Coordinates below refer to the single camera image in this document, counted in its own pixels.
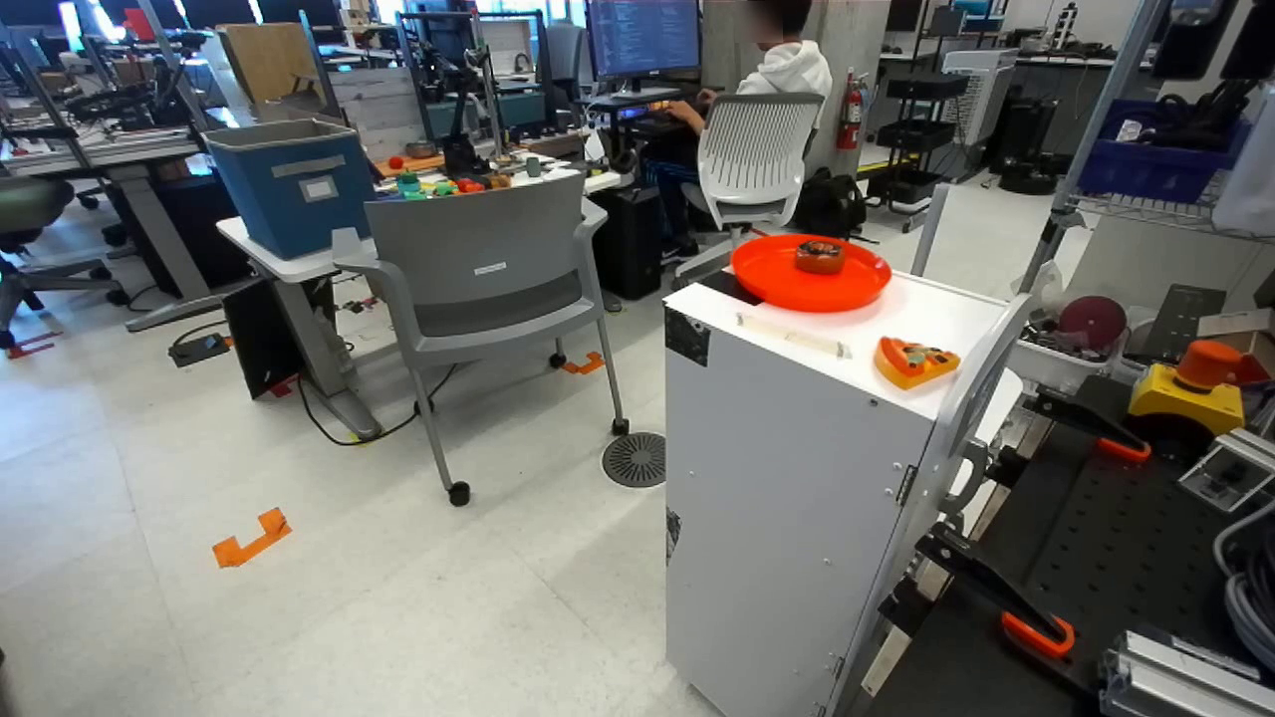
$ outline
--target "blue storage bin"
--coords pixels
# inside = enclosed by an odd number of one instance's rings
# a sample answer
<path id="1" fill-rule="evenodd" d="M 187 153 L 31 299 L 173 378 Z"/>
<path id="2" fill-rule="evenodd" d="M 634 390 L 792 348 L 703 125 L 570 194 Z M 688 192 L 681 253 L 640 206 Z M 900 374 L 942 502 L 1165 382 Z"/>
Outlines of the blue storage bin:
<path id="1" fill-rule="evenodd" d="M 335 227 L 368 235 L 371 166 L 352 127 L 264 125 L 209 131 L 211 160 L 267 252 L 295 260 L 332 247 Z"/>
<path id="2" fill-rule="evenodd" d="M 1125 121 L 1157 125 L 1159 115 L 1165 113 L 1157 103 L 1117 98 L 1102 121 L 1100 143 L 1082 164 L 1081 192 L 1198 204 L 1211 176 L 1236 164 L 1240 131 L 1226 153 L 1117 143 Z"/>

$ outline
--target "floor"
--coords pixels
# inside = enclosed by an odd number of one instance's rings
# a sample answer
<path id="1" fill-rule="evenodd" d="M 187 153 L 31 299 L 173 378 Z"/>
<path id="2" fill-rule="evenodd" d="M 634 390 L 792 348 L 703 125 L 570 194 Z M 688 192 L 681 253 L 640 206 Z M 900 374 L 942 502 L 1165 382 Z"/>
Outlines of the floor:
<path id="1" fill-rule="evenodd" d="M 955 187 L 931 275 L 1008 293 L 1043 215 L 1049 198 Z M 44 252 L 82 247 L 82 224 L 100 218 L 64 218 Z M 907 268 L 922 230 L 869 235 Z M 457 370 L 438 414 L 474 504 L 449 510 L 420 427 L 332 447 L 297 394 L 251 401 L 232 354 L 169 364 L 209 320 L 124 324 L 69 293 L 17 324 L 56 348 L 0 364 L 0 717 L 715 714 L 664 664 L 663 488 L 596 463 L 603 374 L 550 374 L 542 354 Z M 359 352 L 381 342 L 377 313 L 341 324 Z M 634 429 L 663 429 L 656 299 L 610 326 Z M 401 374 L 375 407 L 405 414 Z M 270 504 L 291 532 L 220 569 L 211 544 L 256 536 Z"/>

